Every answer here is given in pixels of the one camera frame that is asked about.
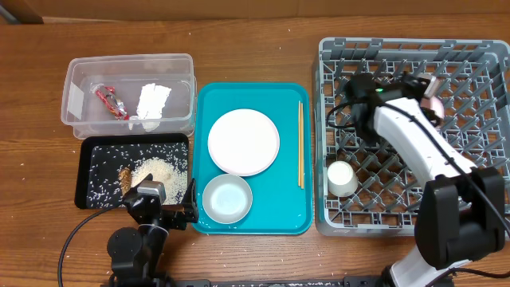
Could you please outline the pink bowl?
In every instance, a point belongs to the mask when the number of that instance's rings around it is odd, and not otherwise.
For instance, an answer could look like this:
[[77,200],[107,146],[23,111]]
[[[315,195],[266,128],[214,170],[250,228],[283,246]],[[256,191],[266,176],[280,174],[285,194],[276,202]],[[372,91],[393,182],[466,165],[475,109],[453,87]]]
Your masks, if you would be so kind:
[[441,100],[437,97],[442,81],[436,76],[420,73],[418,79],[426,85],[424,96],[420,101],[423,113],[430,123],[439,129],[445,117],[445,109]]

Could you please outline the grey bowl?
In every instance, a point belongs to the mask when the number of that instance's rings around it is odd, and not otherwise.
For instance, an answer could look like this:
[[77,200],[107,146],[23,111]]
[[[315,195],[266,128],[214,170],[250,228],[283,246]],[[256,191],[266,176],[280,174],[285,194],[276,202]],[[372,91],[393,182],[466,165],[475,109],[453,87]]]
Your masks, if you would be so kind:
[[203,191],[204,211],[220,224],[240,222],[249,213],[252,204],[251,187],[237,175],[218,175],[207,183]]

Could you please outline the red snack wrapper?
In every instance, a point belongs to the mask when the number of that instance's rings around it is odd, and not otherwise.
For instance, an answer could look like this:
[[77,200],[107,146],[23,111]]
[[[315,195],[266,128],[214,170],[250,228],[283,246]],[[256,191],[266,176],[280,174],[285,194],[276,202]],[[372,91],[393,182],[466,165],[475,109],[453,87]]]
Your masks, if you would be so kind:
[[116,90],[113,86],[94,85],[92,93],[103,102],[104,106],[117,120],[129,120],[125,104],[116,96]]

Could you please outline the white napkin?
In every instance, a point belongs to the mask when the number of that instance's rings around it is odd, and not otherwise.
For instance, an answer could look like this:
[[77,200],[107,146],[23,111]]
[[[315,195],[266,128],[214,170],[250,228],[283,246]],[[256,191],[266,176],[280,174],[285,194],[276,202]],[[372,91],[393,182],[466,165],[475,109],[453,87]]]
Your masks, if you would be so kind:
[[166,86],[156,83],[144,85],[136,109],[137,115],[130,116],[129,120],[160,120],[170,93],[171,88]]

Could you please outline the pink plate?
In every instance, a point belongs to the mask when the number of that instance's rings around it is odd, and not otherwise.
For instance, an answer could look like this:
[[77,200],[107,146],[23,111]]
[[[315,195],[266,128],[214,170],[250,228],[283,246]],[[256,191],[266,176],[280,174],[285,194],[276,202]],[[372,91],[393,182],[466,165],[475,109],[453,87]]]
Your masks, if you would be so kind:
[[241,108],[216,120],[207,147],[222,171],[247,177],[263,172],[274,162],[280,150],[280,135],[265,114]]

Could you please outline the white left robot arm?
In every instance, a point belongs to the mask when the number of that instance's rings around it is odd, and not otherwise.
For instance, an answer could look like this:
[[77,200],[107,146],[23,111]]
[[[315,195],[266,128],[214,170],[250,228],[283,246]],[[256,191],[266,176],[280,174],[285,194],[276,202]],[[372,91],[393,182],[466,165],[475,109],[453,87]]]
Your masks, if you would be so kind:
[[110,286],[177,285],[157,267],[170,231],[185,230],[198,221],[196,181],[190,181],[181,202],[165,205],[165,198],[163,183],[154,181],[152,175],[123,196],[122,204],[138,226],[120,228],[108,239]]

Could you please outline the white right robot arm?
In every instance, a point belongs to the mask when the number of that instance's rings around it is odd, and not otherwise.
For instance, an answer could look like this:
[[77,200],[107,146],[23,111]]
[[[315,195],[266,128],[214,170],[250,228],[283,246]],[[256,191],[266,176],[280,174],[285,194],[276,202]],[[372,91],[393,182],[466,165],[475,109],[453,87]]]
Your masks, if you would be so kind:
[[386,268],[384,286],[451,286],[452,274],[473,273],[466,264],[502,250],[509,235],[501,173],[456,151],[422,110],[434,84],[433,77],[405,73],[381,85],[363,73],[344,89],[358,136],[368,143],[385,139],[422,187],[416,245]]

